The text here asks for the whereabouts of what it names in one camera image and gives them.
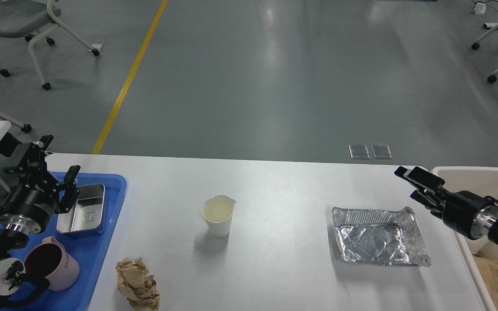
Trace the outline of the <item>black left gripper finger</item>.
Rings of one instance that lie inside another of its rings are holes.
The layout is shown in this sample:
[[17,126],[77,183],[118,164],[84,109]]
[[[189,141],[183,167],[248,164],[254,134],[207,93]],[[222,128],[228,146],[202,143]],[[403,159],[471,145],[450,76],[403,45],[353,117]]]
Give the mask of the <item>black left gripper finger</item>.
[[37,142],[16,146],[11,155],[11,165],[3,168],[4,173],[19,175],[28,184],[47,184],[53,177],[47,169],[46,150],[53,142],[53,135],[42,136]]
[[57,204],[55,214],[67,214],[77,202],[80,194],[80,189],[77,187],[77,175],[80,169],[80,165],[69,167],[63,182],[58,184],[57,191],[59,193],[63,191],[63,195]]

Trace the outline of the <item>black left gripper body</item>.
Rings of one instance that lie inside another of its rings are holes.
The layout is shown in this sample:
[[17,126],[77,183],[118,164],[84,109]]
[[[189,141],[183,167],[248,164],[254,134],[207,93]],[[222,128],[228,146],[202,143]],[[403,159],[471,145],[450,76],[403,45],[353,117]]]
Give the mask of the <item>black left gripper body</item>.
[[44,232],[58,207],[57,186],[57,180],[20,183],[0,207],[0,224],[25,235]]

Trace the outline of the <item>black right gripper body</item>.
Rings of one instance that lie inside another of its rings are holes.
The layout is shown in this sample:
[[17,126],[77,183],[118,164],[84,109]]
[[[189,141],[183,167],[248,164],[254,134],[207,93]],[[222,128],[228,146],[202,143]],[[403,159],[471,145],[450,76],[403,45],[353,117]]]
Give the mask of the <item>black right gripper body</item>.
[[439,215],[444,225],[471,240],[488,236],[498,220],[498,200],[470,191],[437,191]]

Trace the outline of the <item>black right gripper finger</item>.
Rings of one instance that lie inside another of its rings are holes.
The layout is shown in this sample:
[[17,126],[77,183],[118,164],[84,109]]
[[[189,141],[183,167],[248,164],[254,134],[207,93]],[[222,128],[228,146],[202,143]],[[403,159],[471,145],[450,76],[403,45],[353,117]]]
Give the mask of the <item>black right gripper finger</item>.
[[394,174],[415,188],[410,198],[423,205],[432,215],[441,216],[444,207],[437,191],[444,185],[443,179],[421,167],[398,167]]
[[420,167],[409,169],[406,180],[415,187],[410,197],[415,201],[444,201],[447,192],[443,185],[445,180]]

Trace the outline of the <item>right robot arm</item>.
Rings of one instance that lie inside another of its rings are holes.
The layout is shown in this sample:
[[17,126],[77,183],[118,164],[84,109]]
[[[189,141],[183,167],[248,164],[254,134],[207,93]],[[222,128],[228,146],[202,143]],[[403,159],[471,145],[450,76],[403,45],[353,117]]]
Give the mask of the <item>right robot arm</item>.
[[467,190],[450,192],[444,188],[444,179],[420,167],[398,167],[394,175],[409,182],[415,188],[410,198],[444,225],[470,240],[486,236],[498,245],[498,199]]

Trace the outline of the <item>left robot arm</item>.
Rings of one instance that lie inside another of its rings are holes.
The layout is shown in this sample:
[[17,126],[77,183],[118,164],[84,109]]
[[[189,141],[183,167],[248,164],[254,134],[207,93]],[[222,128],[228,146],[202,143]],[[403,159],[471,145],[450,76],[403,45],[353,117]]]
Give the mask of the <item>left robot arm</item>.
[[46,135],[20,144],[12,155],[16,165],[4,168],[20,177],[0,203],[0,309],[29,305],[53,285],[49,277],[28,272],[24,261],[10,256],[10,250],[27,246],[29,235],[44,232],[53,215],[71,211],[80,194],[80,166],[69,167],[63,181],[48,171],[45,157],[52,140]]

